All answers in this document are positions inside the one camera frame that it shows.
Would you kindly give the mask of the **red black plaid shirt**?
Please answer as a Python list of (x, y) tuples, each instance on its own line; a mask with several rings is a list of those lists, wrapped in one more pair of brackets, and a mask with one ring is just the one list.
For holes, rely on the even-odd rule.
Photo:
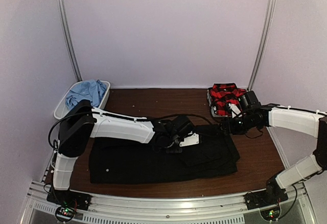
[(239, 98), (244, 95), (247, 90), (243, 88), (238, 88), (235, 83), (215, 83), (212, 87), (211, 95), (216, 98), (221, 98), (228, 104), (232, 103), (237, 105), (240, 111), (242, 111)]

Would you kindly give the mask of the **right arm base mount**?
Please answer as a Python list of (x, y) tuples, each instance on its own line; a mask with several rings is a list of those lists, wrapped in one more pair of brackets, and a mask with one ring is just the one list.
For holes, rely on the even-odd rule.
[(266, 182), (266, 189), (257, 192), (247, 192), (244, 201), (248, 210), (277, 205), (288, 200), (285, 188), (280, 188), (276, 179), (271, 178)]

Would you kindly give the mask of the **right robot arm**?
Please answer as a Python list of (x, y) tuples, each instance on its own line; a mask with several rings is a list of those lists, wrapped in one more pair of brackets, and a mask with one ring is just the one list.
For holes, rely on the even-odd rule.
[(244, 93), (237, 101), (227, 103), (231, 117), (223, 120), (222, 128), (233, 135), (267, 128), (287, 163), (285, 170), (273, 176), (269, 188), (263, 191), (266, 204), (279, 199), (281, 189), (326, 171), (326, 112), (275, 103), (263, 105), (253, 91)]

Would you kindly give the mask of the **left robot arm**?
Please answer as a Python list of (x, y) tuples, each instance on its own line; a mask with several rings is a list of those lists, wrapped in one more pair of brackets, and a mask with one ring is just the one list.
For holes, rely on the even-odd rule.
[(90, 101), (81, 100), (59, 125), (58, 144), (53, 187), (54, 198), (63, 206), (74, 198), (68, 191), (74, 165), (91, 138), (110, 138), (154, 145), (167, 152), (181, 152), (183, 147), (199, 144), (193, 123), (187, 115), (175, 115), (173, 120), (132, 117), (92, 107)]

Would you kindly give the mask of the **black long sleeve shirt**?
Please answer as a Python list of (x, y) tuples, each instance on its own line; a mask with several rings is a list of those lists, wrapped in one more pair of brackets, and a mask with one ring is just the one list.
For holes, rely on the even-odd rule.
[(215, 126), (198, 125), (200, 142), (167, 153), (139, 142), (96, 138), (89, 155), (92, 184), (152, 184), (190, 181), (237, 172), (239, 152), (230, 136)]

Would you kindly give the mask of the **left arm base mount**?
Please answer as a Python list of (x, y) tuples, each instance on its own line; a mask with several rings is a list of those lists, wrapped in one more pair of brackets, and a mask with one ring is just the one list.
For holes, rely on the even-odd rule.
[(71, 190), (56, 190), (50, 187), (46, 200), (73, 210), (87, 211), (91, 201), (91, 195)]

